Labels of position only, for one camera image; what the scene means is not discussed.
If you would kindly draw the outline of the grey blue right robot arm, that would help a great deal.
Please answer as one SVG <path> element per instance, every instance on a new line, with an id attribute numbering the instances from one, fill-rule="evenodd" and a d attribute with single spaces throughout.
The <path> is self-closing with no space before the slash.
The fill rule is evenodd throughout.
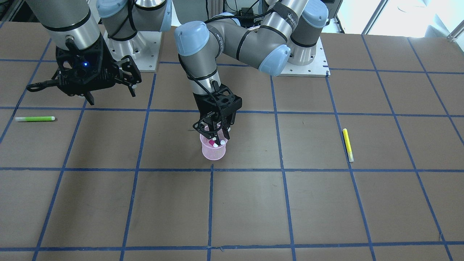
<path id="1" fill-rule="evenodd" d="M 57 87 L 94 105 L 93 91 L 120 84 L 136 96 L 142 82 L 140 58 L 150 56 L 142 32 L 166 32 L 172 26 L 170 0 L 98 0 L 103 35 L 85 0 L 28 0 L 27 4 L 56 45 L 58 65 L 50 80 L 29 84 L 29 92 Z"/>

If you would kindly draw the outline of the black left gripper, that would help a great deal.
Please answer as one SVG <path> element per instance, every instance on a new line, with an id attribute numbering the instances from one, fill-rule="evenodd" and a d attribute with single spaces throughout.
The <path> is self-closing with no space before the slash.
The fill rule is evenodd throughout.
<path id="1" fill-rule="evenodd" d="M 200 113 L 200 119 L 193 128 L 209 143 L 217 148 L 225 145 L 230 139 L 231 125 L 234 125 L 236 112 L 243 105 L 240 96 L 235 95 L 226 85 L 221 84 L 218 91 L 211 95 L 193 94 Z"/>

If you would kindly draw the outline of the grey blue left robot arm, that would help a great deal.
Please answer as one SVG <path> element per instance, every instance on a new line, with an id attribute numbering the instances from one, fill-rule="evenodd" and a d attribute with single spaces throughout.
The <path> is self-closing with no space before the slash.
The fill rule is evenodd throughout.
<path id="1" fill-rule="evenodd" d="M 243 28 L 231 13 L 187 22 L 174 31 L 179 62 L 200 113 L 193 128 L 214 147 L 230 139 L 230 127 L 243 104 L 222 84 L 217 58 L 225 54 L 271 76 L 281 74 L 287 64 L 307 66 L 329 18 L 320 0 L 271 0 L 263 5 L 264 19 L 255 31 Z"/>

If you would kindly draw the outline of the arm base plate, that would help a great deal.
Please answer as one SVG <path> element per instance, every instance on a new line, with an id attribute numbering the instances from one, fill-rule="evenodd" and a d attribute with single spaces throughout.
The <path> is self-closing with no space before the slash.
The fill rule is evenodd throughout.
<path id="1" fill-rule="evenodd" d="M 318 38 L 317 44 L 308 52 L 311 62 L 307 65 L 295 65 L 288 62 L 279 76 L 311 76 L 311 77 L 329 77 L 331 75 L 327 63 L 326 54 L 323 48 L 321 38 Z"/>
<path id="2" fill-rule="evenodd" d="M 162 32 L 138 32 L 128 41 L 108 39 L 105 31 L 103 38 L 112 57 L 120 61 L 124 56 L 131 55 L 140 72 L 155 73 L 158 67 Z"/>

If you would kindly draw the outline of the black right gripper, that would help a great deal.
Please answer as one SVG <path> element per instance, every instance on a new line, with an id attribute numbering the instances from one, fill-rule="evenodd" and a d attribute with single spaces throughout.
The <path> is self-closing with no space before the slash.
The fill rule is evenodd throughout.
<path id="1" fill-rule="evenodd" d="M 123 84 L 135 97 L 135 88 L 142 82 L 132 56 L 126 55 L 116 62 L 102 36 L 79 53 L 57 47 L 56 62 L 59 69 L 58 89 L 68 96 L 82 95 L 91 106 L 95 105 L 91 91 Z"/>

